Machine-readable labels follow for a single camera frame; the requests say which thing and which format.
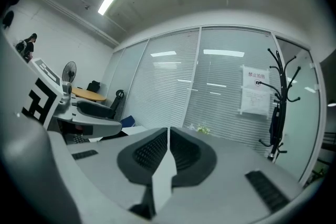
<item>keyboard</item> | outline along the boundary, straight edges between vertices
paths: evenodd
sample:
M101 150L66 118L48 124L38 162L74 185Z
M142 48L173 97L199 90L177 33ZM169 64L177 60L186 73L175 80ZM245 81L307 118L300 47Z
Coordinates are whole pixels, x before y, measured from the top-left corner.
M90 140L87 138L83 138L80 135L74 135L74 134L66 134L64 136L65 142L67 145L69 144L80 144L80 143L90 143Z

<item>white blinds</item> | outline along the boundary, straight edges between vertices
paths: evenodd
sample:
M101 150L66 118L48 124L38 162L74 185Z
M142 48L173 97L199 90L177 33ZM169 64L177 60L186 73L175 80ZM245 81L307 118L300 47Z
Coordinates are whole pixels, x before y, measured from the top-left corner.
M146 43L147 41L126 48L114 72L114 76L113 76L111 86L109 89L108 102L106 103L106 105L110 106L112 104L112 102L116 98L116 95L115 95L116 91L124 90L124 98L119 103L119 106L116 111L116 115L114 117L114 119L117 121L122 120L122 113L124 110L126 98L127 98L135 71L139 64L140 58L146 47Z
M202 29L200 51L193 82L193 91L183 126L205 125L215 136L251 146L260 154L268 150L258 140L269 142L269 119L265 116L239 114L243 73L241 65L269 69L275 61L267 51L276 51L271 35L238 29ZM204 50L222 50L224 55L204 54ZM280 89L278 72L270 71L270 84Z
M121 57L123 50L117 51L116 53L112 54L111 59L106 67L106 70L104 72L103 78L100 83L100 89L98 91L99 94L101 94L104 97L107 97L108 91L110 88L110 84L114 75L114 72L117 68L119 59Z
M151 39L125 106L146 128L182 126L198 41L198 29Z

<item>round table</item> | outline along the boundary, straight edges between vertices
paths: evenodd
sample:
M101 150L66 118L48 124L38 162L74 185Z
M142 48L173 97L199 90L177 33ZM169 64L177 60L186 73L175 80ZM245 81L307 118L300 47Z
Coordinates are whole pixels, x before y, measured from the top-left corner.
M75 95L91 100L91 101L104 101L106 100L106 97L95 93L95 92L91 92L88 90L83 90L83 89L79 89L79 88L73 88L72 89L72 93L74 93Z

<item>coat rack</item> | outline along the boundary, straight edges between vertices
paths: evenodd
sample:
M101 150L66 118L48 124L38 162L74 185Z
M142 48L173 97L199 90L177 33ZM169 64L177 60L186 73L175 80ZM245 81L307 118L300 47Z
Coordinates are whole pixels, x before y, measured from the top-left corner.
M274 137L273 139L271 139L271 142L270 142L270 145L267 145L265 144L261 139L259 139L259 142L261 144L263 144L264 146L266 147L271 147L273 146L270 154L268 155L268 159L270 161L273 161L274 159L274 156L275 156L275 153L276 153L276 150L278 150L278 155L280 153L287 153L287 151L281 151L279 148L283 145L283 143L280 143L281 140L282 140L282 132L284 130L284 124L285 124L285 118L286 118L286 106L287 106L287 100L289 102L296 102L296 101L299 101L300 100L300 97L297 97L296 99L294 100L290 100L288 98L288 91L289 89L292 87L292 82L294 81L295 77L297 76L297 74L299 73L301 67L298 66L293 78L291 79L291 81L289 82L288 86L287 86L287 79L286 79L286 68L287 68L287 65L292 62L294 59L296 59L296 56L294 56L292 59L290 59L286 65L285 65L285 68L283 68L282 66L282 62L281 62L281 59L280 59L280 54L278 51L276 51L276 55L275 56L273 54L273 52L270 50L270 49L267 49L269 51L269 53L273 56L273 58L275 59L276 63L277 63L277 67L276 66L270 66L269 68L275 68L278 70L279 72L279 75L280 75L280 84L281 84L281 90L278 91L275 87L273 87L272 85L269 85L269 84L266 84L266 83L263 83L261 81L256 81L256 84L259 85L259 84L263 84L267 87L270 87L272 89L274 89L276 91L275 93L275 97L277 98L277 100L274 100L275 102L278 103L278 121L277 121L277 126L275 128L275 133L274 133Z

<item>wall sign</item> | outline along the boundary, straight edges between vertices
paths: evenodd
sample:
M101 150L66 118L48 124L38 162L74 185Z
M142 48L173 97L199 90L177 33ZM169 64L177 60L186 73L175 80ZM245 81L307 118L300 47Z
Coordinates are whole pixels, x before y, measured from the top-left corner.
M269 84L269 70L242 66L243 86L240 113L253 113L268 116L271 92L257 81Z

